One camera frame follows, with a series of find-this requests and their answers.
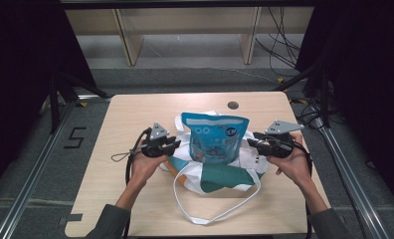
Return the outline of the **black metal stand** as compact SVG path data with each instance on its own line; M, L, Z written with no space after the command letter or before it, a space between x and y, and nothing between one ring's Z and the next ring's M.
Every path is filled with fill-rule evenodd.
M61 117L59 110L59 97L66 103L75 103L80 97L75 91L75 87L80 87L103 99L111 98L111 95L100 90L95 85L89 84L74 75L63 71L56 71L49 80L49 99L52 113L51 133L57 131Z
M288 88L292 87L301 80L306 79L305 86L302 90L306 97L313 97L315 94L320 96L320 110L319 115L321 122L326 128L330 128L329 125L329 113L328 113L328 76L326 69L323 65L313 64L308 67L295 77L284 84L274 88L274 92L283 92Z

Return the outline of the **black curtain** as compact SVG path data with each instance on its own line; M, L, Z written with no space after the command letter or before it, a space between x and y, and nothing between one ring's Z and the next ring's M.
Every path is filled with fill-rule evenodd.
M349 32L327 63L340 108L394 195L394 0L317 0L296 68L314 63L338 23Z
M0 0L0 178L57 72L96 84L61 0Z

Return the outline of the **aluminium floor rail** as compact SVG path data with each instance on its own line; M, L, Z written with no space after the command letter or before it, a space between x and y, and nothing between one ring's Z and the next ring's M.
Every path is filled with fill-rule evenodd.
M57 124L52 127L51 133L46 140L38 158L36 159L29 175L24 182L17 197L13 200L11 207L0 225L0 239L11 239L42 174L45 170L52 153L56 147L62 131L66 127L68 118L80 103L109 103L110 98L100 98L97 95L83 95L78 100L67 102L62 109Z
M331 128L322 119L316 119L315 125L318 127L331 152L334 164L349 196L361 229L364 230L364 225L366 225L372 239L390 239L379 214L362 188Z

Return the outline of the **white tote bag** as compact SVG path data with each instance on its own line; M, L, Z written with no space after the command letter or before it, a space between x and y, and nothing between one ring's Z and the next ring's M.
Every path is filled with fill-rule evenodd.
M225 116L215 111L200 113L210 116ZM247 191L251 187L260 189L261 178L268 170L267 160L250 147L247 139L253 133L247 129L241 142L239 157L229 164L203 163L194 161L189 153L190 129L181 121L181 114L175 118L175 126L180 146L161 169L174 176L174 182L188 190L201 195L209 194L223 188Z

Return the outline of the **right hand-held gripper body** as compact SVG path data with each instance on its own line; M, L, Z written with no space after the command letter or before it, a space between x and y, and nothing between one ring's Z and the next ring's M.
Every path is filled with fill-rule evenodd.
M276 119L260 138L260 154L278 158L288 157L295 147L291 133L303 128L303 124Z

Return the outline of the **person's left hand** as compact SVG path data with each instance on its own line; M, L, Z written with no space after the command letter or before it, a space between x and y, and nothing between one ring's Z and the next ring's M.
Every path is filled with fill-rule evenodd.
M137 151L132 161L130 181L135 183L145 183L154 173L156 168L168 159L162 154L157 157L148 157L141 151Z

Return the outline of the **blue snack pouch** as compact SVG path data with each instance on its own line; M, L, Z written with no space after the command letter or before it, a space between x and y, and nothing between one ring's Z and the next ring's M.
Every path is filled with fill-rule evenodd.
M189 153L194 161L229 164L239 157L248 119L182 113L181 121L191 132Z

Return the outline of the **light wooden shelf frame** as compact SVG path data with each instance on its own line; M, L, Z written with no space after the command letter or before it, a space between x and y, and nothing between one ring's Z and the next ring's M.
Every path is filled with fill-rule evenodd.
M256 36L302 34L319 0L60 0L80 35L116 34L134 66L147 35L233 34L252 63Z

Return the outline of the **person's right hand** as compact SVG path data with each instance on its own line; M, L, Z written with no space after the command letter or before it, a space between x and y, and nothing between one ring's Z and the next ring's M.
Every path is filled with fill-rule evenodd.
M277 167L276 175L286 175L298 187L304 187L311 182L305 153L295 147L286 158L268 157L268 162Z

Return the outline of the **grey tape strip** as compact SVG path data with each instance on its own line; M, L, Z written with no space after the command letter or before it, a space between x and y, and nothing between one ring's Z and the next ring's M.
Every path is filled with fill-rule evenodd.
M58 224L60 226L65 226L68 222L81 221L82 218L83 218L83 214L82 213L70 214L67 217L61 217L59 219Z

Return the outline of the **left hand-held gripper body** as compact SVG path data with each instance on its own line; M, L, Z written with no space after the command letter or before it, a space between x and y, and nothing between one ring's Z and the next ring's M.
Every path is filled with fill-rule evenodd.
M168 138L169 131L158 122L144 131L145 139L142 143L141 152L147 157L173 154L172 144Z

